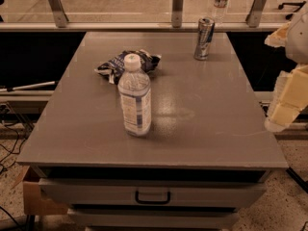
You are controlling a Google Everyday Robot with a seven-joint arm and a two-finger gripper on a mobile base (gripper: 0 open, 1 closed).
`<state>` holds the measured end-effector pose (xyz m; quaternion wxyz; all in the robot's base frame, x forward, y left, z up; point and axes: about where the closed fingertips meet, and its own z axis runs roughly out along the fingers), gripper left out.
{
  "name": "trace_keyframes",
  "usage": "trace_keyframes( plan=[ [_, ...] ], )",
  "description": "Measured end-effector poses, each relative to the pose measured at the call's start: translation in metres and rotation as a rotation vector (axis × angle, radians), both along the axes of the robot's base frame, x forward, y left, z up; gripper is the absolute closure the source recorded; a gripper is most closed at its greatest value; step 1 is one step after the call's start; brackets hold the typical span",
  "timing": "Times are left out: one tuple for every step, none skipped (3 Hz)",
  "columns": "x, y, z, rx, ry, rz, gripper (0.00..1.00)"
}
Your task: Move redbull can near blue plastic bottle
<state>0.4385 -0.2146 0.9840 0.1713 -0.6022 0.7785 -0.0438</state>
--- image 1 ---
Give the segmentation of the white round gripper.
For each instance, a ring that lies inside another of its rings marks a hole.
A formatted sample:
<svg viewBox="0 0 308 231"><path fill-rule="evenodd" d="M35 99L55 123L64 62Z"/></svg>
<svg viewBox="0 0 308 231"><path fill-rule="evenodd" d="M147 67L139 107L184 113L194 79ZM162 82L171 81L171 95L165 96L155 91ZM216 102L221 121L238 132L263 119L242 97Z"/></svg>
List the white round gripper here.
<svg viewBox="0 0 308 231"><path fill-rule="evenodd" d="M286 56L298 63L290 73L280 72L267 111L266 129L281 132L308 106L308 12L297 13L268 35L265 45L285 47Z"/></svg>

